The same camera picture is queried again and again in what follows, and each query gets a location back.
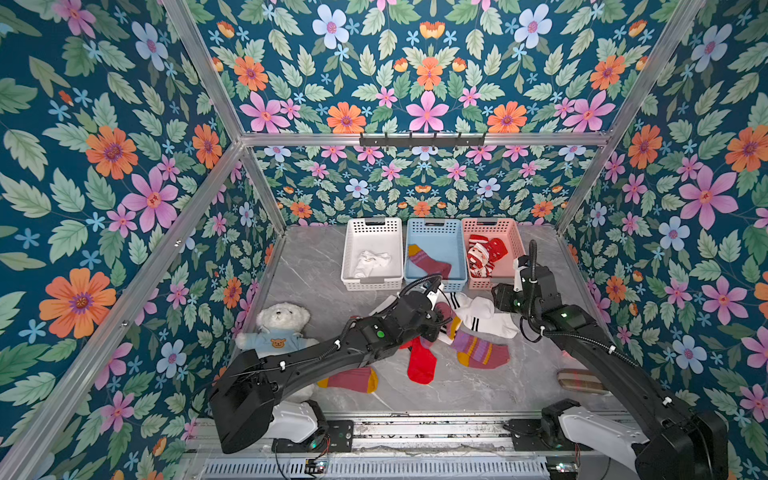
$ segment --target pink storage basket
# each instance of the pink storage basket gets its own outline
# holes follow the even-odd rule
[[[508,251],[504,258],[495,263],[492,277],[474,278],[469,274],[468,287],[471,290],[490,290],[499,283],[513,283],[516,274],[514,261],[521,255],[525,255],[523,240],[520,238],[516,222],[511,218],[465,218],[462,220],[462,229],[466,249],[469,248],[470,235],[482,235],[489,240],[501,239]]]

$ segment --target plastic basket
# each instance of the plastic basket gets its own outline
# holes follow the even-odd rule
[[[445,292],[461,292],[467,283],[467,251],[464,248],[462,222],[443,218],[412,218],[408,220],[406,248],[418,245],[433,260],[451,264],[450,278],[442,280]],[[406,256],[406,283],[425,276]]]
[[[389,265],[379,267],[376,276],[355,278],[360,253],[388,253]],[[402,221],[399,218],[355,218],[346,225],[341,281],[349,291],[400,290],[402,287]]]
[[[472,290],[490,290],[499,283],[514,283],[516,258],[525,255],[523,240],[520,238],[516,222],[511,218],[465,218],[462,220],[464,248],[469,246],[470,235],[482,235],[499,238],[507,247],[508,253],[494,262],[494,269],[489,278],[474,278],[469,275],[469,288]]]

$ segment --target white storage basket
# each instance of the white storage basket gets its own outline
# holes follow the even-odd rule
[[[399,218],[355,218],[346,225],[344,261],[341,267],[341,281],[346,289],[355,290],[400,290],[402,288],[402,221]],[[354,272],[360,253],[388,253],[392,260],[389,265],[374,269],[368,278],[355,278]]]

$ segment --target marble floor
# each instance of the marble floor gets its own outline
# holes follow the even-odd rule
[[[593,308],[585,301],[583,283],[575,278],[549,226],[521,226],[526,245],[536,239],[539,263],[555,273],[564,303]],[[304,330],[308,338],[326,340],[342,329],[351,315],[366,315],[378,306],[390,291],[348,292],[340,279],[346,227],[292,227],[280,256],[265,306],[291,302],[305,306],[312,314]],[[490,292],[465,290],[469,296]],[[435,379],[419,385],[407,376],[408,350],[377,362],[379,388],[373,394],[345,389],[318,389],[314,395],[327,412],[370,411],[513,411],[534,412],[564,398],[572,398],[592,410],[623,410],[612,396],[568,392],[556,380],[559,369],[578,368],[573,359],[546,339],[529,343],[522,335],[514,339],[478,334],[494,343],[509,345],[511,360],[493,370],[468,369],[458,363],[456,353],[436,342],[432,352],[437,357]]]

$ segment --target white teddy bear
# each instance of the white teddy bear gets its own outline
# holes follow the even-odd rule
[[[256,317],[258,333],[240,332],[235,336],[235,344],[241,350],[256,350],[259,358],[293,353],[319,343],[315,339],[305,339],[301,334],[309,321],[310,312],[306,308],[292,303],[278,303],[259,312]],[[315,388],[314,384],[308,385],[286,400],[305,402]]]

